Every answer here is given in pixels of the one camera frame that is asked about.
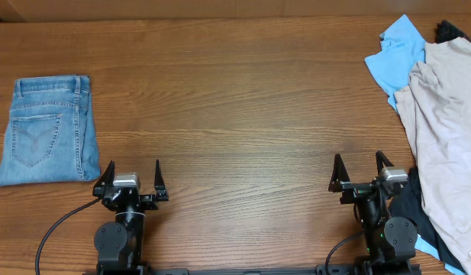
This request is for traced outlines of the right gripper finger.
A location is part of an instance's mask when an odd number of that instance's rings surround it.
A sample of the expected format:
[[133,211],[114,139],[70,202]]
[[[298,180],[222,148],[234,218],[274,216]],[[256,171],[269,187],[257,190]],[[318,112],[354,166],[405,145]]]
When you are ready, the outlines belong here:
[[334,168],[331,176],[331,185],[349,184],[350,178],[344,166],[344,162],[340,154],[334,156]]
[[394,167],[394,164],[382,151],[378,150],[376,152],[376,166],[378,174],[384,174],[390,167]]

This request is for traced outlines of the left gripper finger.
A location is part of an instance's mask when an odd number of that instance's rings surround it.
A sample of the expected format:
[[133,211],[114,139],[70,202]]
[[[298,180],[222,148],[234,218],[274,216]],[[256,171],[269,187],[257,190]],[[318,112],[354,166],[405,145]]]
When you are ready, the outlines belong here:
[[95,188],[111,185],[114,180],[114,177],[115,177],[115,162],[111,160],[105,172],[100,176],[97,183],[95,184]]
[[156,194],[158,196],[166,195],[166,186],[162,177],[159,160],[156,160],[154,189],[156,190]]

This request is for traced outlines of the beige cotton shorts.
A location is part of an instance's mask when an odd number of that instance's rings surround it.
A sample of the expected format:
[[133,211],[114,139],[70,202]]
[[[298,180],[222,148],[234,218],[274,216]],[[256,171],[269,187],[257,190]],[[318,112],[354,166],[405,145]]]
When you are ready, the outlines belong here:
[[471,274],[471,43],[426,44],[395,93],[418,167],[422,209]]

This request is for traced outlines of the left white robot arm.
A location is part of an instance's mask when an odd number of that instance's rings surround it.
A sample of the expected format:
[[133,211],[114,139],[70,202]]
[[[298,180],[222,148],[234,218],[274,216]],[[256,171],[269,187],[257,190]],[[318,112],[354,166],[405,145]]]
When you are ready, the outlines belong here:
[[145,212],[157,210],[158,202],[169,200],[156,162],[154,193],[140,194],[136,173],[116,174],[112,161],[94,185],[92,195],[115,213],[113,222],[101,225],[94,237],[98,252],[97,274],[152,274],[151,265],[142,260]]

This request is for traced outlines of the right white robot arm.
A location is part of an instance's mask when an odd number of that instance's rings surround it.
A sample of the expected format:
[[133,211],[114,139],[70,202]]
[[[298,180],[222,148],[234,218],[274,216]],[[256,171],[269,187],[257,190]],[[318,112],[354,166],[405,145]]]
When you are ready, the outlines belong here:
[[[341,155],[334,156],[334,168],[328,190],[340,193],[340,204],[352,205],[354,218],[361,231],[336,244],[328,253],[323,266],[315,269],[321,274],[420,274],[415,257],[418,228],[415,222],[401,216],[393,217],[386,202],[401,193],[408,174],[395,167],[385,154],[376,152],[377,176],[368,183],[352,183]],[[363,237],[367,254],[356,257],[351,264],[330,264],[333,254],[353,240]]]

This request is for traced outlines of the black garment with logo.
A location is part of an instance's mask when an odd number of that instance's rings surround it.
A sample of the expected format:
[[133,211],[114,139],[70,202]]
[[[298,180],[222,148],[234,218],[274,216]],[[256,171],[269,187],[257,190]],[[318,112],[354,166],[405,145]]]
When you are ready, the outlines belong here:
[[413,167],[409,170],[405,187],[390,203],[389,211],[392,216],[401,216],[416,223],[418,227],[416,250],[440,260],[449,272],[464,274],[465,271],[460,262],[452,255],[422,209],[421,201],[422,191],[418,168]]

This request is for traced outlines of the folded blue denim jeans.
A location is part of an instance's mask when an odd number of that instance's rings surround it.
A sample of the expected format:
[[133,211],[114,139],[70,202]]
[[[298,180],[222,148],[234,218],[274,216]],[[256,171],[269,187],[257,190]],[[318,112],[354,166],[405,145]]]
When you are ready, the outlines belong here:
[[15,81],[0,186],[82,182],[101,175],[88,76]]

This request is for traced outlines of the light blue shirt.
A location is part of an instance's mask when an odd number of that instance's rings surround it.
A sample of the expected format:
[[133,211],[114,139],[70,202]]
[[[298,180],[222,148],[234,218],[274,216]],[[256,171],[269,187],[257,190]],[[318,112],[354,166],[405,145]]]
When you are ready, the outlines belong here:
[[408,85],[408,74],[418,62],[425,62],[425,39],[407,15],[402,15],[379,35],[381,51],[367,56],[365,64],[387,102],[397,112],[394,94]]

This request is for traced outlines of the black patterned garment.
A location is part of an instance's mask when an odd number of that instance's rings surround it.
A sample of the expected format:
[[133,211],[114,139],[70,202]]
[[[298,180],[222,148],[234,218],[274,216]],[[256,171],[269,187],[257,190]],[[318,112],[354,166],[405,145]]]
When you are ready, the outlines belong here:
[[466,40],[471,42],[471,39],[467,36],[465,32],[461,31],[458,27],[451,24],[449,21],[442,20],[440,23],[437,23],[434,38],[434,42],[436,44],[454,40],[458,37],[465,38]]

